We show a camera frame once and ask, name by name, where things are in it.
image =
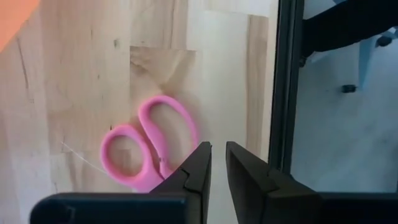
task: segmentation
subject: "pink scissor handle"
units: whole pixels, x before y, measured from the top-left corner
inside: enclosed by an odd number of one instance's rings
[[[156,104],[169,105],[183,117],[192,135],[193,150],[198,146],[198,131],[188,111],[172,97],[165,95],[155,96],[148,99],[141,105],[138,111],[139,121],[141,122],[141,125],[144,128],[149,140],[157,151],[157,155],[159,157],[160,174],[162,174],[164,179],[166,179],[173,173],[173,171],[169,166],[169,150],[167,148],[167,141],[158,126],[150,119],[150,109]]]
[[[144,161],[142,163],[141,171],[136,176],[126,176],[122,174],[109,160],[109,144],[118,136],[126,136],[131,138],[138,143],[138,146],[142,151]],[[148,145],[145,143],[144,138],[129,124],[117,126],[108,132],[101,143],[100,153],[102,165],[107,171],[108,175],[116,182],[134,188],[140,193],[150,192],[164,180],[155,170],[155,167],[152,163],[150,150]]]

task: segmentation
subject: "wood grain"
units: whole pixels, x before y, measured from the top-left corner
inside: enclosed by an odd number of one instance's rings
[[[268,157],[277,1],[263,4],[43,0],[0,53],[0,223],[27,223],[57,192],[131,192],[104,173],[100,142],[123,123],[142,132],[137,109],[158,94],[181,101],[213,145],[209,223],[236,223],[225,143]],[[151,118],[177,167],[192,152],[186,124],[165,105]],[[142,165],[126,138],[110,156],[129,175]]]

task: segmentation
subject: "chair wheel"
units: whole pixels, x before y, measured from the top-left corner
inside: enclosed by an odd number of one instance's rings
[[[356,92],[356,85],[343,85],[341,87],[341,92],[342,93],[355,93]]]
[[[385,46],[391,44],[391,42],[392,42],[392,38],[382,36],[382,37],[378,38],[378,40],[376,42],[376,47],[378,47],[378,46],[385,47]]]

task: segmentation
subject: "wooden surface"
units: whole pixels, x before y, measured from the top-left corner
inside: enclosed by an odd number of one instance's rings
[[[138,106],[157,94],[180,100],[213,145],[209,223],[236,223],[225,143],[268,157],[277,1],[264,2],[43,0],[0,53],[0,223],[27,223],[57,192],[131,192],[103,172],[99,144],[118,124],[139,128]],[[187,127],[166,106],[152,117],[178,166]],[[123,138],[111,157],[127,174],[142,163]]]

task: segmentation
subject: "black metal frame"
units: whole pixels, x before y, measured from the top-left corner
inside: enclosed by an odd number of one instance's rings
[[[289,174],[292,163],[304,0],[280,0],[269,164]]]

